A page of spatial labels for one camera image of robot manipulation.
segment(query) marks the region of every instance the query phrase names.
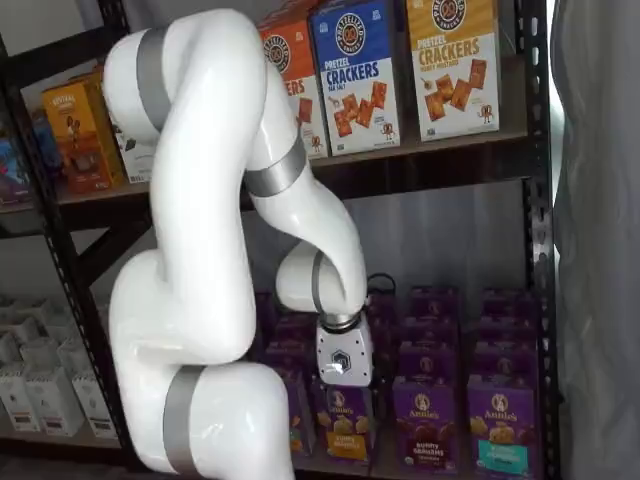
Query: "annie's logo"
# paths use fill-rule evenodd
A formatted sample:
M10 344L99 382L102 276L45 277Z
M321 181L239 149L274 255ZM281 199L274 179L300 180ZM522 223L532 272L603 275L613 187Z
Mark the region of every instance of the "annie's logo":
M364 46L366 30L355 13L345 13L336 25L336 42L345 55L355 55Z
M510 422L518 421L518 417L515 413L509 413L509 400L506 395L496 393L491 398L491 406L495 412L486 411L484 414L485 418L490 418L492 420L507 420Z
M440 418L440 415L438 415L436 412L429 411L429 408L431 408L431 402L429 400L429 397L427 397L424 393L419 393L418 395L416 395L413 399L413 403L416 407L416 410L411 410L411 412L409 412L409 415L411 417L432 419Z
M466 0L433 0L433 21L440 30L450 32L460 26L467 12Z
M339 390L334 390L331 392L331 411L334 413L344 413L347 415L352 415L353 410L345 407L346 400L344 395Z
M284 73L289 68L291 61L291 50L289 44L280 35L271 35L264 41L264 54L273 63L280 73Z

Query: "orange crackers box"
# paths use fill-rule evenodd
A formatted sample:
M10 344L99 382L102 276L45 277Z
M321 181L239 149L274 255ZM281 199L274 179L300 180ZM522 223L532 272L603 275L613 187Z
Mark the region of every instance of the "orange crackers box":
M328 155L324 111L307 17L315 1L290 2L259 27L264 54L282 75L309 159Z
M98 75L86 75L42 93L73 193L104 190L124 175Z
M498 130L496 0L406 0L420 136Z

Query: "black metal shelf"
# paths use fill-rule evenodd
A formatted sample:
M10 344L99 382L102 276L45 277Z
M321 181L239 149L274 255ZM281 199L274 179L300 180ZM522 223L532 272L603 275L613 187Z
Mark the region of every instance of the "black metal shelf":
M20 215L20 212L27 210L37 214L83 340L92 354L96 376L122 447L117 457L112 457L114 453L109 451L105 452L104 458L95 458L95 461L105 463L108 458L117 458L118 463L140 467L127 430L109 344L90 286L150 228L148 185L126 185L84 196L72 196L64 189L55 188L44 172L41 153L20 95L20 88L26 85L93 58L103 57L114 42L128 32L121 1L97 1L104 20L103 27L15 57L7 56L0 40L0 115L14 139L16 151L21 154L22 165L31 181L33 198L30 205L0 207L0 215ZM318 160L312 166L318 180L343 199L508 180L522 182L527 284L543 302L539 325L541 334L538 338L543 478L555 480L561 478L560 397L555 326L546 2L514 0L514 4L519 59L515 63L507 62L503 70L503 74L507 74L503 77L499 132L425 144L415 140L416 132L409 130L403 133L404 140L400 147ZM240 203L242 209L252 208L245 193L241 194ZM79 255L70 232L92 228L109 230ZM0 227L0 239L16 235L19 234L5 232ZM63 458L65 453L62 450L73 448L73 456L81 455L82 458L91 458L91 461L95 453L93 450L85 452L81 447L45 448L41 444L11 442L0 440L0 448L16 455L48 458L54 451L55 456ZM298 470L296 476L305 480L362 477L361 474L322 473L306 468Z

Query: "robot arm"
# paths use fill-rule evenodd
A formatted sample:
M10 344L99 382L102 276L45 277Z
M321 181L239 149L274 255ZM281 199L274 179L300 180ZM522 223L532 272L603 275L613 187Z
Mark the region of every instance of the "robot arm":
M314 180L282 80L242 15L206 12L122 39L104 93L123 132L158 141L158 249L124 266L110 308L134 447L162 472L292 480L282 381L236 362L256 328L243 176L260 215L302 239L278 272L278 294L292 308L353 323L365 300L357 231Z

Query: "snack box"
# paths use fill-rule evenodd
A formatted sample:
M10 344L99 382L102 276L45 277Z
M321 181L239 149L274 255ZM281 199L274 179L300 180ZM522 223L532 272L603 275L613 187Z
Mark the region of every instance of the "snack box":
M27 390L47 435L73 437L84 416L64 369L30 371Z
M498 130L496 0L406 0L420 137Z
M273 296L269 292L256 292L256 319L260 325L260 329L266 339L270 339L273 335L278 316L276 314Z
M272 340L262 358L272 367L300 370L309 378L316 369L316 356L313 345L299 340Z
M376 442L371 390L327 385L315 378L311 392L327 454L336 460L369 463Z
M474 325L473 331L476 338L482 341L536 340L535 322L528 318L483 315Z
M0 398L16 432L39 432L40 419L27 391L26 363L12 363L0 369Z
M400 145L389 3L328 2L311 26L332 154Z
M287 313L280 317L273 334L274 340L299 340L313 345L316 340L318 315L314 313Z
M117 440L118 434L93 371L86 370L76 374L72 383L93 434L97 438Z
M455 287L416 286L409 293L409 310L413 315L460 318L460 291Z
M471 455L484 478L540 478L535 390L522 378L470 375Z
M62 154L69 190L105 190L124 181L99 75L45 90L42 103Z
M8 138L0 132L0 204L29 200L29 178Z
M434 340L445 342L456 349L458 341L458 322L453 317L422 315L408 316L398 329L400 340Z
M329 154L320 84L307 22L315 2L291 2L259 26L264 54L284 80L289 104L309 159Z
M538 378L536 344L479 341L473 349L470 370L484 375L525 378L530 385L535 385Z
M286 368L275 368L275 371L282 378L289 399L291 452L308 457L316 444L316 430L302 373Z
M488 288L482 292L482 314L536 321L540 317L540 302L526 290Z
M0 365L8 365L21 361L22 356L20 356L20 351L13 338L13 334L11 332L0 334Z
M398 351L398 373L429 375L455 383L458 377L457 352L444 342L405 340Z
M457 473L459 429L451 383L427 375L399 376L393 399L400 461L433 473Z
M52 179L60 177L62 173L62 156L56 145L56 137L53 135L51 125L47 120L47 114L43 109L38 109L31 114L33 133L42 153L42 160L47 173Z

